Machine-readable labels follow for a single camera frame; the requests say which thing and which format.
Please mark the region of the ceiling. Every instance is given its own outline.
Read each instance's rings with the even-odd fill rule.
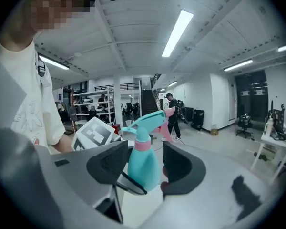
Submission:
[[[163,58],[181,10],[194,17]],[[49,66],[53,88],[115,74],[187,75],[206,65],[223,70],[254,57],[260,68],[273,63],[266,61],[269,52],[272,60],[286,60],[276,53],[286,44],[286,25],[269,0],[97,0],[89,13],[34,40],[38,52],[70,67]]]

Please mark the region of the teal spray bottle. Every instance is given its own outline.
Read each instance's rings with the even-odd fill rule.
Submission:
[[[136,134],[134,149],[128,161],[128,176],[139,183],[146,191],[153,190],[160,182],[160,169],[154,149],[152,149],[149,133],[159,132],[167,141],[172,142],[167,125],[168,117],[173,115],[173,109],[165,109],[147,114],[128,127],[125,132]]]

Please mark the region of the staircase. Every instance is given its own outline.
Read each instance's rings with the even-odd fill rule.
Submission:
[[[151,90],[142,91],[142,116],[158,111],[156,101]]]

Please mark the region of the teal bottle body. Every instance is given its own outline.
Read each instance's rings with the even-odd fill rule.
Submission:
[[[153,148],[146,151],[133,149],[128,162],[128,175],[147,192],[160,182],[159,163]]]

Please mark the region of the table leg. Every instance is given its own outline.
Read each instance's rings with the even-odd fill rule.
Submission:
[[[285,161],[286,161],[286,153],[285,153],[285,156],[281,162],[281,164],[279,165],[278,169],[276,170],[275,174],[273,175],[273,177],[271,178],[271,181],[270,181],[270,184],[273,183],[273,181],[276,179],[277,175],[280,173],[281,169],[283,168],[284,164],[285,164]]]
[[[261,143],[261,145],[259,146],[259,150],[258,150],[258,152],[257,152],[257,155],[256,155],[256,157],[255,157],[255,160],[254,160],[254,162],[253,162],[253,164],[252,164],[250,170],[253,170],[253,169],[254,169],[254,166],[255,166],[255,164],[256,164],[257,161],[258,161],[258,157],[260,156],[260,154],[261,154],[261,152],[262,152],[262,150],[263,150],[263,147],[264,147],[264,143]]]

